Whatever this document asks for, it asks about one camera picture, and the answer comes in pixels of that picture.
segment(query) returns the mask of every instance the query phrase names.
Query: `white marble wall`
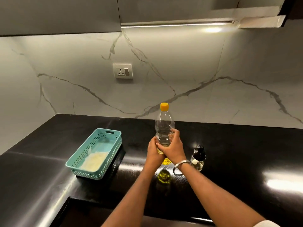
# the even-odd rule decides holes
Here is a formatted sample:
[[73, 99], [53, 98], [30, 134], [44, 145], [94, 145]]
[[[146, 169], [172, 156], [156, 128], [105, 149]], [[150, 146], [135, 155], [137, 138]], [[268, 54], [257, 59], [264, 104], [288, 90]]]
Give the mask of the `white marble wall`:
[[55, 114], [19, 49], [12, 38], [0, 38], [0, 154]]
[[[220, 30], [15, 37], [8, 52], [52, 114], [154, 119], [169, 102], [175, 120], [303, 128], [303, 20]], [[131, 63], [134, 79], [115, 79], [113, 63]]]

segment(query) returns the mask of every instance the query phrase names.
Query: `hand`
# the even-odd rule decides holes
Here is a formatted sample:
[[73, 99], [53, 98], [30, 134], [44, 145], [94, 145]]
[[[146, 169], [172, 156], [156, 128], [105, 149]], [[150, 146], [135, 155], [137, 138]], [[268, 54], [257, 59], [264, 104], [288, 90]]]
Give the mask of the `hand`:
[[147, 157], [144, 168], [148, 168], [156, 172], [166, 158], [164, 154], [159, 154], [156, 146], [156, 137], [153, 137], [147, 148]]
[[157, 147], [161, 150], [168, 158], [172, 161], [173, 164], [177, 164], [180, 161], [186, 160], [183, 144], [180, 140], [180, 131], [177, 129], [171, 129], [174, 132], [172, 137], [172, 142], [169, 146], [162, 146], [157, 143]]

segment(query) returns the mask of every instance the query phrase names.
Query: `switch plate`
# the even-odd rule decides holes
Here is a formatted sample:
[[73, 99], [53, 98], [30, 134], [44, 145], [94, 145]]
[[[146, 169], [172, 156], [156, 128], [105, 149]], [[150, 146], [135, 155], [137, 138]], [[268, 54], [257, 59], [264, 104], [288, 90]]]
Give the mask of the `switch plate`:
[[133, 79], [131, 64], [113, 64], [114, 75], [119, 79]]

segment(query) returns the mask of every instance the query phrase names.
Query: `kitchen counter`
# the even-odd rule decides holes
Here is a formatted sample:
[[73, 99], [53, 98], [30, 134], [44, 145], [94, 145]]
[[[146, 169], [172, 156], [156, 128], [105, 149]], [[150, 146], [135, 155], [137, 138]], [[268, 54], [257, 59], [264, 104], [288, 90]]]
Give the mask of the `kitchen counter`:
[[[96, 128], [120, 130], [122, 146], [102, 180], [77, 178], [65, 162]], [[202, 173], [213, 182], [282, 227], [303, 222], [303, 130], [178, 121], [176, 128], [188, 159], [205, 147]], [[153, 120], [55, 115], [0, 156], [1, 226], [48, 227], [69, 197], [113, 209], [142, 170], [154, 135]], [[209, 220], [186, 179], [161, 168], [172, 182], [161, 187], [154, 177], [145, 215]]]

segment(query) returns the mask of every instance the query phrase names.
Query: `silver bangle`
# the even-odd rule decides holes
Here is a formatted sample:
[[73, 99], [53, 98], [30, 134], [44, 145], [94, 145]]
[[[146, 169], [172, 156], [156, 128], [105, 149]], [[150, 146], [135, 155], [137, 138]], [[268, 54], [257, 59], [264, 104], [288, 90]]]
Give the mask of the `silver bangle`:
[[176, 174], [176, 173], [175, 173], [176, 168], [177, 168], [179, 165], [183, 164], [183, 163], [189, 163], [189, 164], [192, 165], [191, 161], [189, 161], [189, 160], [183, 160], [183, 161], [181, 161], [181, 162], [178, 162], [178, 163], [175, 165], [174, 169], [172, 170], [172, 172], [174, 173], [174, 175], [176, 175], [176, 176], [182, 176], [182, 175], [183, 175], [183, 174]]

